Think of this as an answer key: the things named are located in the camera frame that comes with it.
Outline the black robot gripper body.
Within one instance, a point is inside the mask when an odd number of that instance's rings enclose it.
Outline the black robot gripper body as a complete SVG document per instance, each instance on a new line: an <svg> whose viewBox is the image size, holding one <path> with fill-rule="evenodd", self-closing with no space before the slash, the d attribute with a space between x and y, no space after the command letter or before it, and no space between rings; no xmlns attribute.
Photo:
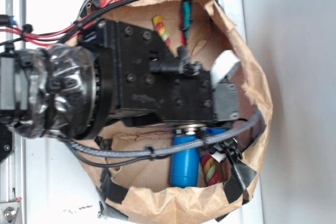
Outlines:
<svg viewBox="0 0 336 224"><path fill-rule="evenodd" d="M128 127L213 122L210 74L190 62L186 47L174 56L156 31L107 19L84 29L79 45L93 53L97 95L78 139L119 121Z"/></svg>

